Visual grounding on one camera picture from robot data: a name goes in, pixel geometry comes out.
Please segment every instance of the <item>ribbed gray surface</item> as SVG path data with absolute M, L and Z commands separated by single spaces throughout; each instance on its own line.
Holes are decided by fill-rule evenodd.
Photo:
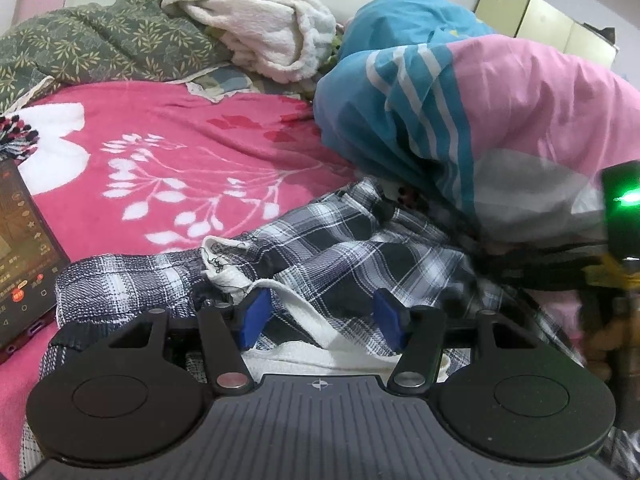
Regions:
M 149 462 L 89 470 L 49 461 L 31 480 L 614 480 L 597 460 L 523 468 L 457 443 L 418 399 L 374 377 L 269 376 L 214 403 L 185 443 Z

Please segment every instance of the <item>white fluffy towel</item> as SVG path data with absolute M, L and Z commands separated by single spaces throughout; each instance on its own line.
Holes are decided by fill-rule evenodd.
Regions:
M 232 62 L 278 83 L 313 76 L 331 53 L 335 18 L 318 0 L 162 0 L 226 32 Z

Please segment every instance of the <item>cabinet door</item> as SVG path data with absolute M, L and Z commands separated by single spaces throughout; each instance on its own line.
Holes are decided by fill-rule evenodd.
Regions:
M 476 16 L 496 32 L 514 38 L 529 0 L 479 0 Z
M 584 28 L 580 23 L 574 23 L 564 53 L 588 59 L 605 68 L 611 68 L 618 50 L 595 32 Z
M 533 40 L 564 52 L 574 20 L 544 0 L 531 0 L 527 6 L 517 38 Z

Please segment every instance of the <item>smartphone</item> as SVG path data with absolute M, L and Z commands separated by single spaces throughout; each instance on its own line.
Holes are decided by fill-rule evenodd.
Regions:
M 0 364 L 55 319 L 55 285 L 69 259 L 14 160 L 0 162 Z

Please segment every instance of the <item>blue clip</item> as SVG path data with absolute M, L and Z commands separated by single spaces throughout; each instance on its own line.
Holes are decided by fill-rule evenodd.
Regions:
M 271 317 L 271 289 L 254 288 L 234 307 L 231 333 L 240 351 L 253 348 Z
M 411 312 L 386 288 L 373 293 L 373 319 L 389 348 L 394 352 L 406 348 L 411 335 Z

